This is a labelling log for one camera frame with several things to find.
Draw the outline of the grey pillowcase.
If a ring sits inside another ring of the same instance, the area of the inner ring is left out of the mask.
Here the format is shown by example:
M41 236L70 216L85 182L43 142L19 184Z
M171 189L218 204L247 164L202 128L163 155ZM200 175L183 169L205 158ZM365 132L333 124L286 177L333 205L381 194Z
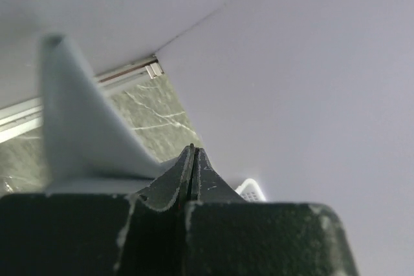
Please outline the grey pillowcase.
M43 146L52 194L129 194L175 163L159 162L111 107L91 66L63 34L39 48Z

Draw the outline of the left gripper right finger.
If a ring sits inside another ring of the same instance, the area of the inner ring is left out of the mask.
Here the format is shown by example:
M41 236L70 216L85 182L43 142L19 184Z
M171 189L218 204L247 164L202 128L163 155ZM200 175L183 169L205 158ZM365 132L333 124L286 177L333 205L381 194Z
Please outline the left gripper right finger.
M187 275L357 275L342 221L309 202L248 202L198 149L186 205Z

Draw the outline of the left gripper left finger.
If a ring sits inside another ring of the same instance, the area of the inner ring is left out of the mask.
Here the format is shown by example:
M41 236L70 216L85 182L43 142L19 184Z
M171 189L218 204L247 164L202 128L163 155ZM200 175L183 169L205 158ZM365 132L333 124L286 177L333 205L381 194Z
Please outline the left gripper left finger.
M1 274L172 274L193 160L185 147L171 169L129 195L2 197Z

